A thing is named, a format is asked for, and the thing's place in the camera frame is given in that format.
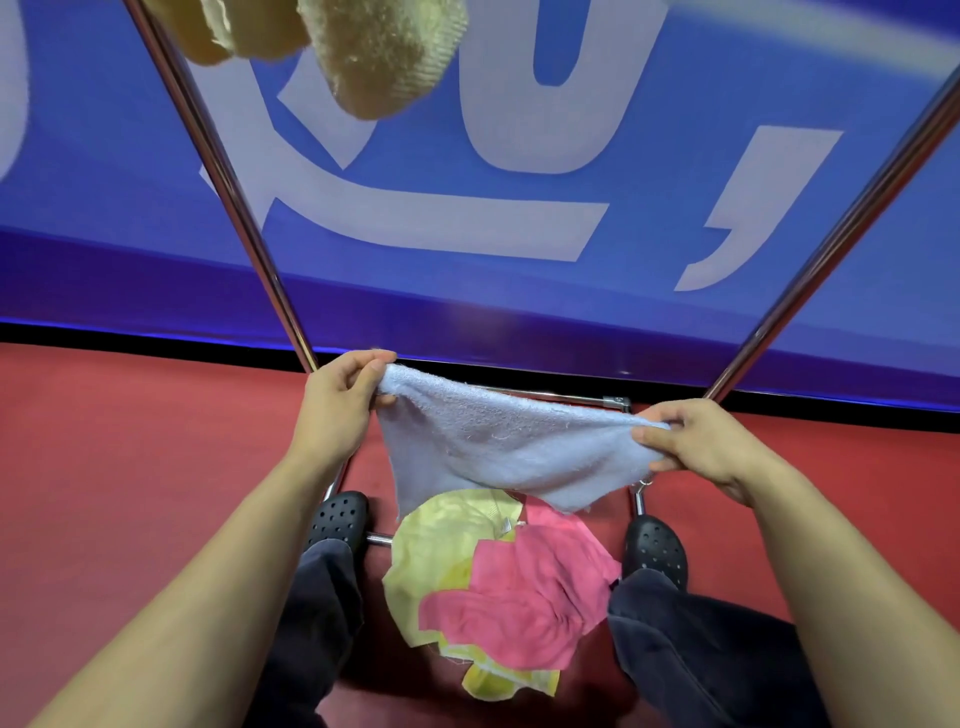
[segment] forearm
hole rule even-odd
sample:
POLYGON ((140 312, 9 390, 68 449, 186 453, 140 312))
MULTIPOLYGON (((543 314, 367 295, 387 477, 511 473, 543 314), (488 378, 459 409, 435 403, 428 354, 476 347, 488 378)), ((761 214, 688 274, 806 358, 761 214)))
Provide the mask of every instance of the forearm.
POLYGON ((771 466, 756 519, 838 728, 956 725, 960 638, 800 473, 771 466))
POLYGON ((239 725, 306 529, 339 465, 319 461, 277 465, 32 725, 239 725))

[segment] dark jeans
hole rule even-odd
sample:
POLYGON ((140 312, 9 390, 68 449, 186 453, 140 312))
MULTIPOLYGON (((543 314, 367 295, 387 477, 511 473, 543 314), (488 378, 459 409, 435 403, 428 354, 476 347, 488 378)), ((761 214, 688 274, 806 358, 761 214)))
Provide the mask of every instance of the dark jeans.
MULTIPOLYGON (((353 556, 320 541, 300 559, 246 728, 317 728, 363 623, 353 556)), ((610 602, 617 658, 673 728, 828 725, 793 625, 677 591, 640 570, 610 602)))

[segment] person's left hand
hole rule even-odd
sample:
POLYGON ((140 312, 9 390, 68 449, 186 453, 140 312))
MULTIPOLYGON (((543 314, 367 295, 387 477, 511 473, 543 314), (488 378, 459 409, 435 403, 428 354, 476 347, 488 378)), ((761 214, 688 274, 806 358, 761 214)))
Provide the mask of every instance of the person's left hand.
POLYGON ((395 399, 374 400, 387 364, 394 360, 394 352, 382 349, 347 352, 310 375, 287 456, 329 467, 353 455, 367 433, 371 408, 395 399))

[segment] light blue cloth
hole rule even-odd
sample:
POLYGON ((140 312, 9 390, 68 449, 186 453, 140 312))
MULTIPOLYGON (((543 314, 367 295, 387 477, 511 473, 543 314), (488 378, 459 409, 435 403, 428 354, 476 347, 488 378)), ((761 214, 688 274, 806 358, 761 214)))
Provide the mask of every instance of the light blue cloth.
POLYGON ((630 437, 651 425, 622 412, 490 392, 391 364, 378 412, 399 515, 465 488, 528 493, 565 513, 650 474, 660 456, 630 437))

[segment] person's right arm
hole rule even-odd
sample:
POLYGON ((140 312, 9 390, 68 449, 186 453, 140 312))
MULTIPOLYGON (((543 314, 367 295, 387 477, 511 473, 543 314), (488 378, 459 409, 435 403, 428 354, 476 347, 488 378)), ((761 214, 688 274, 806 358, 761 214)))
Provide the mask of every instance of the person's right arm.
POLYGON ((960 635, 799 471, 708 400, 663 402, 635 439, 756 514, 837 728, 960 726, 960 635))

